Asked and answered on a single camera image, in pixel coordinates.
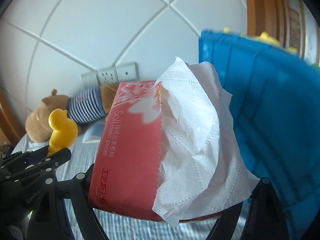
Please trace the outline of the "pink tissue paper pack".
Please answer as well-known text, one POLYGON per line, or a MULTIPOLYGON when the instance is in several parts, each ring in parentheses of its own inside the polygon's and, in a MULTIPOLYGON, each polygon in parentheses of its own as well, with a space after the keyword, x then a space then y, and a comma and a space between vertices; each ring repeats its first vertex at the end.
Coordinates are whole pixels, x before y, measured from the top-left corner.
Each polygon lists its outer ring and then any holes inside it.
POLYGON ((89 205, 177 226, 247 200, 259 180, 240 155, 231 98, 211 63, 180 58, 156 81, 122 83, 98 148, 89 205))

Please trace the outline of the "yellow tiger plush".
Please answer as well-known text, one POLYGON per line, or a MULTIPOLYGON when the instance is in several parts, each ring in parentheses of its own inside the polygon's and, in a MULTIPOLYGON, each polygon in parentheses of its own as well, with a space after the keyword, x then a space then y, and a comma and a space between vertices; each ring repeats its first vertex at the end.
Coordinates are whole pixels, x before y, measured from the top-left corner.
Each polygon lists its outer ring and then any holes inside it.
POLYGON ((286 47, 282 45, 280 41, 278 41, 273 36, 269 35, 266 31, 263 31, 258 36, 250 36, 245 33, 235 33, 232 32, 229 28, 224 27, 219 32, 223 37, 237 43, 242 47, 247 47, 250 49, 275 49, 277 51, 283 51, 289 53, 293 56, 298 56, 298 50, 293 47, 286 47))

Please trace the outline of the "yellow duck plush orange beak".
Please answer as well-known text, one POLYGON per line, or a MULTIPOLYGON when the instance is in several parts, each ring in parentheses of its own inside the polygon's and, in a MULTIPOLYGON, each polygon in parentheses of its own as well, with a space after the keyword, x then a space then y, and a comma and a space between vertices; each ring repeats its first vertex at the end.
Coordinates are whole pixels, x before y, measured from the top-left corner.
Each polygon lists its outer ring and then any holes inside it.
POLYGON ((78 126, 68 118, 67 113, 67 110, 57 108, 49 115, 48 123, 53 132, 49 139, 48 156, 63 148, 69 148, 78 136, 78 126))

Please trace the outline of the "light blue tablecloth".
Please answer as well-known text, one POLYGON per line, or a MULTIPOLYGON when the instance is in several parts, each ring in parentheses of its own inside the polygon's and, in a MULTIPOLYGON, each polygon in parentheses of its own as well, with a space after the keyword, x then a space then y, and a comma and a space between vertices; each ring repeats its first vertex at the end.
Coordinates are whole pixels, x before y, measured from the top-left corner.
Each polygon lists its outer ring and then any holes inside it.
MULTIPOLYGON (((85 132, 91 126, 88 125, 81 128, 80 135, 70 148, 72 152, 71 159, 57 169, 56 176, 59 181, 69 180, 79 172, 86 172, 91 164, 94 163, 99 141, 82 142, 85 132)), ((47 142, 34 143, 25 134, 14 148, 13 153, 18 151, 35 151, 47 144, 47 142)), ((240 239, 249 204, 249 200, 243 203, 241 215, 232 239, 240 239)), ((109 239, 206 239, 216 222, 216 219, 207 219, 198 222, 180 223, 179 226, 173 227, 167 223, 138 220, 100 210, 94 211, 109 239)), ((76 228, 77 224, 74 219, 72 220, 72 226, 76 239, 82 239, 80 230, 76 228)))

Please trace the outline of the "brown capybara plush striped shirt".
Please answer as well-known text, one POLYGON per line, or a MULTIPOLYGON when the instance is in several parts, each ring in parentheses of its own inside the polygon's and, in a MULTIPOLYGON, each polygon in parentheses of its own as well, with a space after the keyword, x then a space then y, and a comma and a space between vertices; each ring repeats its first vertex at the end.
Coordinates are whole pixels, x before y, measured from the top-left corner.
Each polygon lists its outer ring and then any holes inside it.
POLYGON ((118 87, 118 84, 93 86, 72 97, 53 89, 27 117, 25 130, 29 138, 43 142, 49 140, 55 129, 65 126, 77 130, 81 124, 107 117, 118 87))

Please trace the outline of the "blue plastic storage crate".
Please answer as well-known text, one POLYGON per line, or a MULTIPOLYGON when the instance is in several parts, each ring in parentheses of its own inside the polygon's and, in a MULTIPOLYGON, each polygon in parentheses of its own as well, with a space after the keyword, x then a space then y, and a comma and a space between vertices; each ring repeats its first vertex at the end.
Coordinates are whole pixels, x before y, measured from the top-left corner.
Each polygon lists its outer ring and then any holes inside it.
POLYGON ((246 167, 268 178, 291 239, 319 239, 319 68, 257 37, 204 30, 199 61, 232 95, 246 167))

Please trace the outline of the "rolled patterned carpet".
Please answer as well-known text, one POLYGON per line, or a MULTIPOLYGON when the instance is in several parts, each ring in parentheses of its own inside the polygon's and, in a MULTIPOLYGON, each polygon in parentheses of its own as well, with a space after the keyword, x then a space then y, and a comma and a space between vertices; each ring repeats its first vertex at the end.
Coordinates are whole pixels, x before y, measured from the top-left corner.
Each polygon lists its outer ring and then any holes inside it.
POLYGON ((289 46, 295 48, 297 54, 301 54, 301 25, 299 13, 288 8, 289 12, 289 46))

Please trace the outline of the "white wall socket panel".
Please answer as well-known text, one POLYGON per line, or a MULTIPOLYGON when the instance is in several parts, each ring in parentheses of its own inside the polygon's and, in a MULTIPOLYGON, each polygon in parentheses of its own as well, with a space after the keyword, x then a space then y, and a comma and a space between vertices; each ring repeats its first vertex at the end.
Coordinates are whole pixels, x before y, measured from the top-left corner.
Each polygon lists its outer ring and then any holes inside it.
POLYGON ((85 88, 137 81, 139 79, 138 64, 136 62, 129 62, 117 66, 100 68, 99 70, 82 74, 81 79, 85 88))

